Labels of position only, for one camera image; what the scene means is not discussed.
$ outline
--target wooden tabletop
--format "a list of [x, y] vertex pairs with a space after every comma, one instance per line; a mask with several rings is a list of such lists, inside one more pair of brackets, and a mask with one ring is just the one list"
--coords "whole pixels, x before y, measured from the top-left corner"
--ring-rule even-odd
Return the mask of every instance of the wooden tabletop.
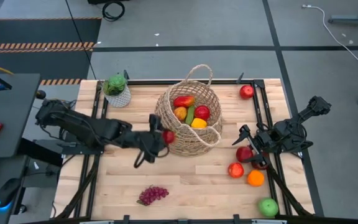
[[[289, 118], [287, 103], [280, 79], [265, 79], [268, 102], [273, 122]], [[227, 167], [236, 162], [236, 149], [245, 146], [246, 141], [236, 146], [231, 144], [238, 138], [239, 128], [248, 124], [252, 134], [256, 131], [256, 115], [252, 100], [239, 98], [240, 85], [211, 85], [218, 95], [223, 111], [222, 140], [216, 148], [199, 157], [180, 157], [170, 154], [156, 159], [154, 164], [144, 163], [133, 168], [138, 149], [119, 149], [106, 146], [101, 156], [96, 184], [92, 220], [122, 220], [124, 215], [131, 219], [217, 219], [262, 217], [257, 202], [270, 196], [267, 178], [261, 187], [247, 185], [246, 176], [232, 179]], [[132, 100], [125, 108], [108, 107], [107, 118], [121, 119], [133, 124], [133, 130], [149, 129], [149, 114], [154, 112], [158, 97], [168, 85], [136, 85], [129, 87]], [[96, 81], [82, 81], [75, 110], [91, 115]], [[101, 103], [98, 117], [101, 114]], [[282, 154], [282, 164], [288, 188], [298, 201], [313, 212], [311, 197], [301, 160], [292, 154]], [[83, 156], [76, 156], [60, 173], [55, 206], [57, 214], [69, 203], [78, 189]], [[252, 167], [244, 164], [246, 174]], [[150, 185], [158, 185], [170, 192], [166, 198], [145, 207], [136, 203], [139, 194]], [[284, 214], [281, 191], [280, 213]], [[88, 191], [83, 197], [81, 214], [85, 214]]]

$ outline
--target gray floor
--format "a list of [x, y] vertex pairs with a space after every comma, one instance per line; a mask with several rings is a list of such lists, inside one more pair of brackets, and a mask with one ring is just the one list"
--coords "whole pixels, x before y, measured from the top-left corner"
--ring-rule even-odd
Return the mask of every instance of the gray floor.
[[[281, 45], [337, 45], [322, 26], [322, 14], [301, 9], [319, 6], [331, 14], [358, 14], [353, 0], [268, 0]], [[69, 0], [75, 17], [100, 16], [100, 6], [86, 0]], [[262, 1], [258, 0], [133, 0], [124, 3], [125, 16], [102, 21], [98, 47], [182, 45], [272, 45]], [[69, 17], [61, 0], [5, 0], [0, 18]], [[358, 27], [328, 25], [344, 43], [358, 45]], [[318, 190], [327, 217], [358, 218], [358, 62], [345, 51], [284, 52], [298, 109], [314, 96], [333, 104], [326, 116], [306, 122]], [[281, 78], [275, 52], [179, 51], [93, 53], [97, 78], [126, 69], [135, 78], [183, 78], [191, 67], [207, 63], [216, 78]], [[199, 72], [196, 77], [206, 74]], [[43, 86], [49, 98], [75, 99], [78, 86]], [[47, 139], [34, 126], [33, 109], [24, 136]], [[44, 220], [50, 215], [53, 189], [29, 190], [29, 211], [11, 223]]]

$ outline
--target striped tape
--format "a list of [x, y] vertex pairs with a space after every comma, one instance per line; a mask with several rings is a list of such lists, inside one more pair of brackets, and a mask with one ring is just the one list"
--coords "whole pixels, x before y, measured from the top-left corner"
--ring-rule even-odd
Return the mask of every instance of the striped tape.
[[93, 51], [96, 44], [93, 42], [52, 42], [52, 43], [3, 43], [0, 44], [0, 53], [26, 52], [64, 52], [64, 51]]
[[53, 80], [42, 80], [40, 85], [78, 85], [82, 78], [58, 78]]
[[[63, 18], [0, 18], [0, 21], [26, 21], [26, 20], [32, 20], [32, 21], [39, 21], [39, 20], [66, 20], [71, 19], [70, 17], [63, 17]], [[74, 19], [102, 19], [101, 17], [77, 17]]]

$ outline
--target grapes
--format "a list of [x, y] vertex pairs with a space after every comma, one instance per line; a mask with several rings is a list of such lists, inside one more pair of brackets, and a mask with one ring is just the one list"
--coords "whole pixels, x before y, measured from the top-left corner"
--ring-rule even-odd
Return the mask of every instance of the grapes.
[[156, 199], [161, 200], [161, 198], [165, 198], [168, 194], [169, 192], [165, 188], [150, 186], [139, 195], [137, 203], [148, 206]]

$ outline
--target green apple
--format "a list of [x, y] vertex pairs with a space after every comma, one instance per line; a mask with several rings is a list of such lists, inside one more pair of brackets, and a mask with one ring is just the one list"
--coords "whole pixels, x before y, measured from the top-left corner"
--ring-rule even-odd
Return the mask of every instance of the green apple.
[[278, 213], [278, 205], [272, 198], [263, 198], [259, 201], [259, 211], [265, 217], [274, 217]]

